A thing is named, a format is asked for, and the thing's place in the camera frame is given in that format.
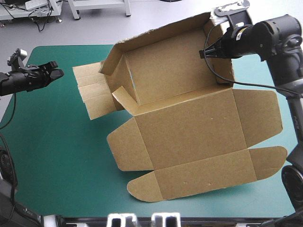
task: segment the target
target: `unfolded cardboard box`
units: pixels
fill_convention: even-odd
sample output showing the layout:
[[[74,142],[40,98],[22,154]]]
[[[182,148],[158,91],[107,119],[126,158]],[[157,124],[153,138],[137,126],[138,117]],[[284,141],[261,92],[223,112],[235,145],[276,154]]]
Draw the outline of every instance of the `unfolded cardboard box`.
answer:
[[[209,13],[114,45],[104,62],[74,67],[91,119],[126,109],[133,117],[107,141],[123,171],[153,170],[127,185],[142,201],[208,192],[270,177],[282,147],[252,149],[282,130],[273,91],[222,84],[200,59]],[[210,42],[222,35],[214,30]],[[233,79],[230,60],[211,59]]]

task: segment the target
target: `box side panel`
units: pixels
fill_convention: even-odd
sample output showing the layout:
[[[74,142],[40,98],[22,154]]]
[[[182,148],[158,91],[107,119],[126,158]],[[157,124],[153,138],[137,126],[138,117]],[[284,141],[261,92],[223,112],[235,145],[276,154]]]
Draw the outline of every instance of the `box side panel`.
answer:
[[[179,35],[183,32],[202,27],[203,24],[208,21],[209,17],[210,13],[203,13],[194,17],[177,21],[175,23],[168,24],[158,29],[150,30],[139,36],[116,43],[104,62],[102,73],[111,75],[114,72],[124,52],[150,45],[161,40]]]
[[[139,106],[136,115],[160,110],[173,105],[178,105],[180,103],[189,101],[191,99],[200,98],[201,96],[206,96],[206,95],[213,95],[214,93],[222,92],[227,89],[231,89],[230,86],[216,84],[216,85],[211,85],[208,87],[201,88],[196,91],[187,92],[178,96],[160,99],[158,101]]]
[[[274,91],[233,89],[247,146],[282,131],[278,100]]]
[[[138,49],[177,36],[181,33],[201,28],[209,20],[210,13],[203,13],[153,29],[139,36],[121,41],[116,46],[123,52]]]
[[[268,178],[282,168],[287,157],[283,147],[250,149],[252,163],[258,180]]]
[[[231,90],[135,118],[155,169],[247,148]]]
[[[128,52],[139,104],[214,85],[215,76],[199,55],[204,40],[198,29]]]
[[[103,67],[101,69],[101,73],[106,75],[111,75],[117,64],[119,63],[123,52],[117,48],[116,45],[113,46],[113,48],[110,50],[110,53],[108,54],[107,58],[103,62]]]
[[[107,142],[122,171],[153,170],[151,159],[134,118],[110,133]]]

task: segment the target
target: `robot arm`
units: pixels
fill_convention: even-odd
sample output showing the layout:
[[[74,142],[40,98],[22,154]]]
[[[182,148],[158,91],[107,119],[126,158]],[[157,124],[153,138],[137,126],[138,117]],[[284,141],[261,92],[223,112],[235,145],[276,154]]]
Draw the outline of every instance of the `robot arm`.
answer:
[[[0,72],[0,96],[43,88],[64,75],[62,70],[56,69],[55,61],[25,67],[22,61],[26,56],[26,51],[16,49],[9,57],[8,66],[12,71]]]
[[[266,61],[275,89],[287,98],[298,145],[287,157],[293,164],[282,170],[282,180],[296,211],[303,208],[303,53],[302,28],[290,15],[255,25],[247,13],[249,2],[239,1],[212,11],[214,24],[228,21],[227,32],[200,51],[201,58],[239,58],[258,54]]]

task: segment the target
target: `green mat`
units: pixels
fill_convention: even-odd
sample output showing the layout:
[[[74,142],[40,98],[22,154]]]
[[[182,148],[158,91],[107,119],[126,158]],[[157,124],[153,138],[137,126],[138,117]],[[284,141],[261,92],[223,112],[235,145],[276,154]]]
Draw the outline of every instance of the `green mat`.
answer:
[[[280,217],[293,212],[280,180],[273,177],[186,198],[146,203],[133,198],[127,183],[146,172],[121,172],[106,137],[131,116],[119,111],[89,120],[72,66],[106,58],[111,45],[40,46],[28,63],[57,61],[65,76],[48,87],[17,94],[16,114],[3,130],[19,180],[17,200],[43,214],[107,216],[111,212],[178,211],[184,217]],[[258,56],[235,60],[237,79],[272,84]],[[291,150],[295,135],[284,97],[279,95],[284,131],[255,147]],[[9,117],[7,109],[3,122]]]

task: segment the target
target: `wire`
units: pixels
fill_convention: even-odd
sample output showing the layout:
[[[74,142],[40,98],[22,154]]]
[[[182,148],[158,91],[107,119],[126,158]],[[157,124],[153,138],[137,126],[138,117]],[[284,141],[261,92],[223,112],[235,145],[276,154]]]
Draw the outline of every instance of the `wire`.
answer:
[[[225,80],[227,82],[230,82],[230,83],[234,83],[234,84],[239,84],[239,85],[245,85],[245,86],[254,86],[254,87],[266,87],[266,88],[272,88],[272,89],[275,89],[275,90],[280,90],[280,91],[285,91],[285,92],[289,92],[289,93],[292,93],[292,94],[295,94],[295,95],[302,95],[300,93],[297,93],[295,91],[292,91],[292,90],[289,90],[289,89],[284,89],[284,88],[280,88],[280,87],[275,87],[275,86],[270,86],[270,85],[264,85],[264,84],[251,84],[251,83],[243,83],[243,82],[238,82],[238,81],[235,81],[235,80],[231,80],[231,79],[227,79],[227,78],[224,78],[223,76],[219,75],[218,73],[216,73],[212,67],[209,65],[209,63],[207,62],[207,56],[206,56],[206,53],[205,53],[205,50],[206,50],[206,45],[207,45],[207,42],[208,42],[208,39],[209,39],[209,36],[212,32],[212,30],[215,28],[216,26],[213,26],[208,34],[207,34],[207,37],[206,37],[206,40],[205,40],[205,43],[204,43],[204,60],[206,62],[206,65],[207,67],[209,68],[209,70],[218,78],[222,79],[222,80]]]
[[[39,24],[36,21],[33,21],[37,25],[39,32],[42,32],[44,30],[45,25],[46,25],[46,23],[48,23],[48,19],[51,16],[52,12],[53,12],[53,8],[51,8],[51,10],[49,11],[49,13],[47,14],[46,20],[45,20],[42,28],[40,28]]]
[[[12,17],[12,19],[16,19],[10,12],[9,12],[9,10],[4,6],[4,5],[2,5],[3,7],[4,7],[4,9],[8,12],[8,14]]]
[[[1,130],[1,129],[4,129],[6,126],[8,126],[8,124],[11,122],[11,120],[13,119],[13,117],[14,117],[14,115],[15,115],[16,102],[17,102],[17,95],[16,95],[16,93],[14,93],[13,96],[14,96],[14,107],[13,107],[13,112],[11,113],[11,116],[10,116],[9,121],[8,121],[5,125],[3,125],[2,127],[0,127],[0,130]]]
[[[17,5],[12,6],[12,5],[8,5],[8,4],[6,4],[6,3],[3,3],[3,2],[0,2],[0,5],[2,5],[2,6],[6,6],[6,7],[9,7],[10,9],[11,9],[11,8],[14,8],[14,9],[21,9],[21,10],[24,10],[24,11],[30,11],[30,10],[27,10],[27,9],[21,8],[21,7],[17,6]]]

